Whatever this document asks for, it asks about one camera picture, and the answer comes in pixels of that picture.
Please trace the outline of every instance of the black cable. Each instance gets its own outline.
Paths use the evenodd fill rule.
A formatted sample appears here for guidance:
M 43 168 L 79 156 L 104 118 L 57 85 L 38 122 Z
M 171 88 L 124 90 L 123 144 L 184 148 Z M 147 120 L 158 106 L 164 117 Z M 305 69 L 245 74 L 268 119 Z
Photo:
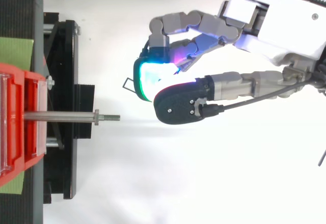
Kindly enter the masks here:
M 265 94 L 265 95 L 257 97 L 257 98 L 252 98 L 252 99 L 249 99 L 249 100 L 246 100 L 246 101 L 243 101 L 243 102 L 226 105 L 226 106 L 224 106 L 223 109 L 227 110 L 227 109 L 238 108 L 238 107 L 245 106 L 245 105 L 248 105 L 248 104 L 256 103 L 256 102 L 259 102 L 259 101 L 262 101 L 262 100 L 265 100 L 265 99 L 268 99 L 268 98 L 276 97 L 278 95 L 281 95 L 281 94 L 286 93 L 288 91 L 291 91 L 293 89 L 303 87 L 305 85 L 312 84 L 314 82 L 315 81 L 313 81 L 313 80 L 302 81 L 302 82 L 296 83 L 294 85 L 287 86 L 287 87 L 285 87 L 283 89 L 277 90 L 277 91 L 272 92 L 272 93 Z
M 149 46 L 149 40 L 146 42 L 141 54 L 139 55 L 139 57 L 145 57 L 148 54 L 148 46 Z
M 318 166 L 321 166 L 321 164 L 323 163 L 325 157 L 326 157 L 326 150 L 325 150 L 324 154 L 322 155 L 322 157 L 321 157 L 321 159 L 320 159 L 320 161 L 318 163 Z

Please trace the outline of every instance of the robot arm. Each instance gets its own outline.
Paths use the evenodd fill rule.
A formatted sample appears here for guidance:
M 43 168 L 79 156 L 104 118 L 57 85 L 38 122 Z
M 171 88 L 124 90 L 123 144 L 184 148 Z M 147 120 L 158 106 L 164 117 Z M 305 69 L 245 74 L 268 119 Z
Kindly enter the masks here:
M 167 124 L 184 124 L 217 115 L 227 107 L 207 105 L 209 100 L 251 96 L 252 103 L 262 98 L 286 98 L 307 84 L 324 90 L 325 6 L 319 0 L 229 0 L 217 16 L 191 11 L 154 18 L 146 58 L 173 63 L 181 72 L 203 54 L 227 44 L 259 53 L 276 66 L 287 65 L 282 73 L 228 72 L 168 87 L 154 99 L 157 117 Z M 201 34 L 191 41 L 169 44 L 168 35 L 189 29 Z

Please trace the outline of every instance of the white wall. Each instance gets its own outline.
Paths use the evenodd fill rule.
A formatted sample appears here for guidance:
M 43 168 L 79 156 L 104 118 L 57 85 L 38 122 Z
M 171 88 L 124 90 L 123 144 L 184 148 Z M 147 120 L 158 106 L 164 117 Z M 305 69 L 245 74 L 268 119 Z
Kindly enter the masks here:
M 222 1 L 45 0 L 45 11 L 81 26 L 79 82 L 95 84 L 95 108 L 121 121 L 101 123 L 91 140 L 79 141 L 77 195 L 54 196 L 44 223 L 326 222 L 326 165 L 317 166 L 326 148 L 326 98 L 313 88 L 183 126 L 160 123 L 151 103 L 122 89 L 151 18 L 215 14 Z M 281 68 L 224 48 L 189 72 L 255 70 Z

